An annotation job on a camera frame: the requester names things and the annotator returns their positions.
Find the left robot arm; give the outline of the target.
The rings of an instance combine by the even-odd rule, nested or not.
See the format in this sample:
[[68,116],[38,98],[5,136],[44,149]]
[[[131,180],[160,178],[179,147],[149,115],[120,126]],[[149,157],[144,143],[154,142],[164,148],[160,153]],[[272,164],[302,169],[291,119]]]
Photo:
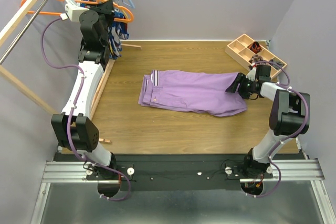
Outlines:
[[77,77],[63,110],[53,114],[51,125],[58,144],[75,150],[89,162],[87,172],[105,180],[117,178],[115,156],[99,142],[99,130],[92,122],[92,102],[109,61],[108,28],[114,20],[113,1],[84,4],[66,0],[65,13],[80,24],[82,39],[78,55]]

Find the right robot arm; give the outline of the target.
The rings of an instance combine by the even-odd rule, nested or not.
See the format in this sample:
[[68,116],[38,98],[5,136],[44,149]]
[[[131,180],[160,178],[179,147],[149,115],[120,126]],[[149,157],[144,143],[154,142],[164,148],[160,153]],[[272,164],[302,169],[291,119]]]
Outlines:
[[272,101],[267,134],[250,149],[243,161],[223,162],[227,177],[255,178],[270,173],[270,162],[279,150],[291,139],[308,131],[310,94],[272,82],[269,65],[254,65],[247,75],[238,73],[226,92],[237,92],[243,99],[256,94],[259,98]]

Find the purple trousers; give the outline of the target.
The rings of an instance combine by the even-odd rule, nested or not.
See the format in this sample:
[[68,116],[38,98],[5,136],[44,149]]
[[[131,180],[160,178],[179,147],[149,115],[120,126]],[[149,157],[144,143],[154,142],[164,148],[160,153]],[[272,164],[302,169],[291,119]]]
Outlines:
[[217,117],[236,115],[247,110],[245,101],[237,92],[226,92],[236,77],[236,72],[153,70],[143,77],[138,104]]

